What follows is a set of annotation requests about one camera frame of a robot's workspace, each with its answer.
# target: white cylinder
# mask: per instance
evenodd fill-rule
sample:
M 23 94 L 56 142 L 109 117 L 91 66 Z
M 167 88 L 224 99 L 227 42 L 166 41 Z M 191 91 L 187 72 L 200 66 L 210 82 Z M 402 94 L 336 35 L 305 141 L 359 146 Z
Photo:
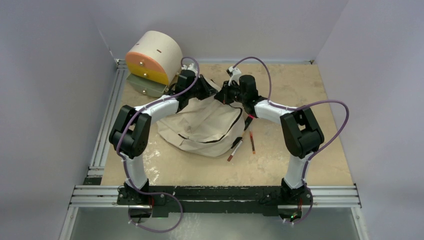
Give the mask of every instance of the white cylinder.
M 148 31 L 129 50 L 125 61 L 132 74 L 169 85 L 180 70 L 182 57 L 174 39 L 162 32 Z

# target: purple cable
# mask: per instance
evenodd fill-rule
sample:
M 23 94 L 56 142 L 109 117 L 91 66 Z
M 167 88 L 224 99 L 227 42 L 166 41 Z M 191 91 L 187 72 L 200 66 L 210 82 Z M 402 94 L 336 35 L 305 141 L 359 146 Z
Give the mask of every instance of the purple cable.
M 184 59 L 191 59 L 196 64 L 196 66 L 197 66 L 197 73 L 196 73 L 196 77 L 194 78 L 193 83 L 191 83 L 191 85 L 188 88 L 186 88 L 185 90 L 183 90 L 182 92 L 179 92 L 179 93 L 177 93 L 175 95 L 166 97 L 164 99 L 158 99 L 158 100 L 152 101 L 151 103 L 147 104 L 146 106 L 144 106 L 140 110 L 138 110 L 134 114 L 134 116 L 132 116 L 132 118 L 129 120 L 129 122 L 126 125 L 125 129 L 123 130 L 122 136 L 119 139 L 119 142 L 118 142 L 118 144 L 116 146 L 116 153 L 118 154 L 118 156 L 120 156 L 123 159 L 123 170 L 125 171 L 126 178 L 128 179 L 128 182 L 131 185 L 131 187 L 133 189 L 135 189 L 135 191 L 137 191 L 140 194 L 149 195 L 149 196 L 152 196 L 152 195 L 162 195 L 163 194 L 163 195 L 166 195 L 166 196 L 169 196 L 169 197 L 173 198 L 178 203 L 179 210 L 180 210 L 180 213 L 181 213 L 180 216 L 179 216 L 178 222 L 173 227 L 168 228 L 168 229 L 165 229 L 165 230 L 156 230 L 156 229 L 152 229 L 152 228 L 149 228 L 149 227 L 140 225 L 138 223 L 135 223 L 133 220 L 131 220 L 131 216 L 130 216 L 130 213 L 128 211 L 128 217 L 129 217 L 129 222 L 130 223 L 134 224 L 135 226 L 137 226 L 139 228 L 142 228 L 144 230 L 147 230 L 147 231 L 150 231 L 150 232 L 153 232 L 153 233 L 166 233 L 166 232 L 169 232 L 169 231 L 172 231 L 173 229 L 175 229 L 180 224 L 181 220 L 183 219 L 183 215 L 184 215 L 184 213 L 183 213 L 183 206 L 181 205 L 181 202 L 175 196 L 173 196 L 172 194 L 169 194 L 167 192 L 144 192 L 144 191 L 141 191 L 140 189 L 138 189 L 136 187 L 136 185 L 133 183 L 133 180 L 130 178 L 130 174 L 128 173 L 128 167 L 127 167 L 127 163 L 126 163 L 126 160 L 125 160 L 125 156 L 123 156 L 121 154 L 120 149 L 121 149 L 121 144 L 122 144 L 122 141 L 124 139 L 125 134 L 128 132 L 128 129 L 130 128 L 131 124 L 133 124 L 134 120 L 137 118 L 137 116 L 142 111 L 150 108 L 151 106 L 153 106 L 153 105 L 155 105 L 157 103 L 160 103 L 160 102 L 163 102 L 163 101 L 166 101 L 166 100 L 170 100 L 170 99 L 174 99 L 174 98 L 176 98 L 176 97 L 178 97 L 178 96 L 186 93 L 188 90 L 190 90 L 195 85 L 195 83 L 197 82 L 197 80 L 199 78 L 199 72 L 200 72 L 199 63 L 193 57 L 185 56 L 185 57 L 181 58 L 181 65 L 183 65 L 183 60 Z
M 346 124 L 348 123 L 348 119 L 349 119 L 349 108 L 348 108 L 348 106 L 344 103 L 344 102 L 342 102 L 342 101 L 339 101 L 339 100 L 321 100 L 321 101 L 316 101 L 316 102 L 313 102 L 313 103 L 310 103 L 310 104 L 307 104 L 307 105 L 303 105 L 303 106 L 301 106 L 301 107 L 284 107 L 284 106 L 281 106 L 281 105 L 277 105 L 277 104 L 274 104 L 272 101 L 270 101 L 270 99 L 271 99 L 271 86 L 272 86 L 272 83 L 271 83 L 271 75 L 270 75 L 270 71 L 268 70 L 268 67 L 267 67 L 267 65 L 262 61 L 262 60 L 260 60 L 259 58 L 257 58 L 257 57 L 255 57 L 255 56 L 248 56 L 248 57 L 245 57 L 245 58 L 243 58 L 243 59 L 241 59 L 240 61 L 238 61 L 236 64 L 234 64 L 234 66 L 233 66 L 233 68 L 235 68 L 237 65 L 239 65 L 241 62 L 243 62 L 244 60 L 247 60 L 247 59 L 255 59 L 255 60 L 258 60 L 262 65 L 263 65 L 263 67 L 265 68 L 265 70 L 266 70 L 266 73 L 268 74 L 268 80 L 269 80 L 269 93 L 268 93 L 268 103 L 269 103 L 269 105 L 271 105 L 271 106 L 273 106 L 273 107 L 276 107 L 276 108 L 279 108 L 279 109 L 284 109 L 284 110 L 288 110 L 288 111 L 300 111 L 300 110 L 302 110 L 302 109 L 306 109 L 306 108 L 310 108 L 310 107 L 312 107 L 312 106 L 315 106 L 315 105 L 319 105 L 319 104 L 326 104 L 326 103 L 336 103 L 336 104 L 341 104 L 343 107 L 344 107 L 344 109 L 346 110 L 346 117 L 344 118 L 344 122 L 343 122 L 343 124 L 341 125 L 341 127 L 340 127 L 340 129 L 335 133 L 335 135 L 326 143 L 326 144 L 324 144 L 320 149 L 318 149 L 318 151 L 316 151 L 316 152 L 314 152 L 314 153 L 312 153 L 312 155 L 310 156 L 310 157 L 308 157 L 308 159 L 307 159 L 307 161 L 305 162 L 305 165 L 304 165 L 304 167 L 303 167 L 303 171 L 302 171 L 302 183 L 303 183 L 303 185 L 305 186 L 305 188 L 306 188 L 306 190 L 309 192 L 309 194 L 310 194 L 310 206 L 309 206 L 309 209 L 307 210 L 307 212 L 305 213 L 305 215 L 301 218 L 301 219 L 299 219 L 299 220 L 297 220 L 296 222 L 292 222 L 292 224 L 298 224 L 298 223 L 300 223 L 300 222 L 302 222 L 304 219 L 306 219 L 306 217 L 309 215 L 309 213 L 311 212 L 311 210 L 312 210 L 312 205 L 313 205 L 313 203 L 314 203 L 314 197 L 312 196 L 312 191 L 311 191 L 311 189 L 308 187 L 308 184 L 305 182 L 305 175 L 306 175 L 306 170 L 308 169 L 308 164 L 309 164 L 309 161 L 313 158 L 313 157 L 315 157 L 318 153 L 320 153 L 322 150 L 324 150 L 326 147 L 328 147 L 328 145 L 330 145 L 339 135 L 340 135 L 340 133 L 342 132 L 342 130 L 345 128 L 345 126 L 346 126 Z
M 247 57 L 245 57 L 245 58 L 243 58 L 243 59 L 241 59 L 240 61 L 238 61 L 238 62 L 236 62 L 235 64 L 234 64 L 234 66 L 232 66 L 233 68 L 235 68 L 237 65 L 239 65 L 241 62 L 243 62 L 244 60 L 247 60 L 247 59 L 255 59 L 255 60 L 257 60 L 258 62 L 260 62 L 262 65 L 263 65 L 263 67 L 265 68 L 265 70 L 266 70 L 266 73 L 268 74 L 268 79 L 269 79 L 269 93 L 268 93 L 268 101 L 271 99 L 271 89 L 272 89 L 272 84 L 271 84 L 271 74 L 270 74 L 270 70 L 268 69 L 268 67 L 267 67 L 267 65 L 265 64 L 265 62 L 263 62 L 261 59 L 259 59 L 259 58 L 257 58 L 257 57 L 255 57 L 255 56 L 247 56 Z

